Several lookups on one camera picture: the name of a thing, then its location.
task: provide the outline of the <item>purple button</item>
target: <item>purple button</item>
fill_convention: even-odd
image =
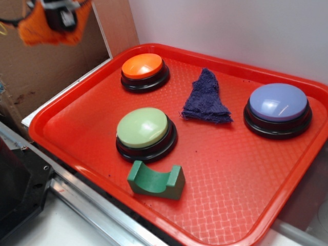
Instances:
[[[287,84],[269,84],[256,89],[250,97],[250,107],[257,117],[283,122],[299,117],[308,99],[303,91]]]

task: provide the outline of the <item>pale green button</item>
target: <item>pale green button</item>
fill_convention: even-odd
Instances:
[[[117,137],[127,147],[144,148],[158,142],[168,130],[163,111],[141,108],[124,116],[117,126]]]

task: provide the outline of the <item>towel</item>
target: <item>towel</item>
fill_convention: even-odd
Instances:
[[[219,97],[219,84],[213,72],[203,68],[181,113],[184,119],[201,119],[213,123],[233,122],[231,112]]]
[[[33,12],[26,19],[19,22],[19,35],[23,42],[29,46],[37,44],[58,45],[60,43],[76,45],[82,38],[91,8],[91,1],[87,1],[80,8],[76,9],[78,22],[73,32],[57,32],[48,26],[42,4],[40,1],[36,1]]]

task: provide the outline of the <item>green foam block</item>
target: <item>green foam block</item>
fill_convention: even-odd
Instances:
[[[136,160],[130,170],[128,182],[134,193],[178,200],[186,180],[181,166],[174,165],[170,172],[161,173]]]

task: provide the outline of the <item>red tray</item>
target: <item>red tray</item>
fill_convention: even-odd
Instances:
[[[122,64],[141,53],[160,55],[171,78],[162,88],[133,94],[120,84]],[[180,112],[201,69],[213,71],[231,124],[185,120]],[[243,109],[263,84],[287,83],[305,92],[310,128],[289,140],[250,132]],[[181,165],[186,177],[178,201],[134,194],[131,164],[115,147],[116,127],[132,110],[155,107],[175,123],[175,149],[149,164],[160,172]],[[33,119],[30,136],[181,243],[252,245],[263,236],[328,137],[328,87],[320,83],[158,44],[129,49],[48,105]]]

